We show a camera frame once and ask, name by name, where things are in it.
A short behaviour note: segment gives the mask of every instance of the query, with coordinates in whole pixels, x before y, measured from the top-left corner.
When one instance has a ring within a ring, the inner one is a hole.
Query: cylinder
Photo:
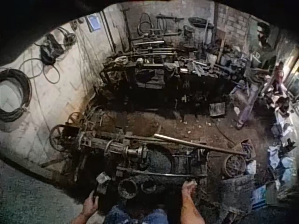
[[[138,187],[132,179],[124,179],[118,184],[118,193],[125,199],[132,199],[138,193]]]
[[[145,194],[152,194],[156,191],[157,185],[153,180],[147,179],[140,185],[140,188]]]

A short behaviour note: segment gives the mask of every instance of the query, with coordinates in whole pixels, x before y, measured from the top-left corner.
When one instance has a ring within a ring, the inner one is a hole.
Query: pulley wheel
[[[67,119],[69,124],[79,124],[84,119],[84,115],[80,112],[71,113]]]
[[[243,156],[229,155],[223,163],[222,171],[226,177],[234,178],[246,170],[246,161]]]
[[[65,151],[64,147],[62,146],[65,141],[64,129],[65,125],[56,125],[50,131],[50,145],[59,152]]]

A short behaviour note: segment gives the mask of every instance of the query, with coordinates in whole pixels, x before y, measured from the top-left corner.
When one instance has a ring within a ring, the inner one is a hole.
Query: workshop machine
[[[154,194],[169,186],[180,188],[191,179],[204,188],[209,151],[244,155],[208,146],[204,141],[188,142],[159,134],[142,137],[122,130],[104,132],[101,128],[105,114],[99,107],[87,115],[73,113],[65,125],[57,125],[50,132],[54,149],[78,157],[72,170],[75,184],[84,178],[90,157],[103,163],[103,169],[95,174],[96,181],[90,181],[98,193],[105,194],[110,185],[116,185],[120,196],[131,199],[138,192]]]

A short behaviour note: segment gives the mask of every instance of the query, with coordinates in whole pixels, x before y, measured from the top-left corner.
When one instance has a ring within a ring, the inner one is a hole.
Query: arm
[[[197,183],[191,181],[185,182],[182,187],[183,206],[181,210],[181,224],[205,224],[191,197],[196,186]]]
[[[71,222],[71,224],[86,224],[88,219],[96,212],[98,209],[99,197],[96,196],[93,202],[93,193],[94,191],[92,191],[89,197],[84,201],[82,212]]]

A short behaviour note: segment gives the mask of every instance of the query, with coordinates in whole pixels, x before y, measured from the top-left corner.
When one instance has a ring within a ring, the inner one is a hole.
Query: white wall
[[[122,12],[118,5],[112,5],[105,9],[105,13],[117,50],[121,50],[117,28],[120,29],[123,39],[127,41]],[[1,148],[13,150],[20,158],[36,163],[43,163],[58,156],[49,144],[49,129],[57,124],[64,124],[72,112],[84,108],[89,97],[87,94],[92,93],[93,84],[101,84],[99,78],[101,63],[112,54],[103,21],[99,14],[98,17],[101,30],[90,33],[86,21],[80,24],[76,31],[78,43],[67,52],[62,61],[55,63],[55,67],[61,74],[57,84],[49,83],[43,74],[31,79],[32,99],[28,112],[13,123],[0,123]],[[69,24],[63,27],[73,32]],[[58,30],[54,30],[52,34],[59,43],[63,42],[63,36]],[[35,45],[28,48],[13,63],[4,67],[18,69],[24,60],[33,57],[39,58],[39,47]],[[32,65],[31,62],[27,62],[22,68],[29,77],[38,74],[40,70],[40,62],[36,60],[32,61]],[[56,81],[57,72],[50,68],[47,77]]]

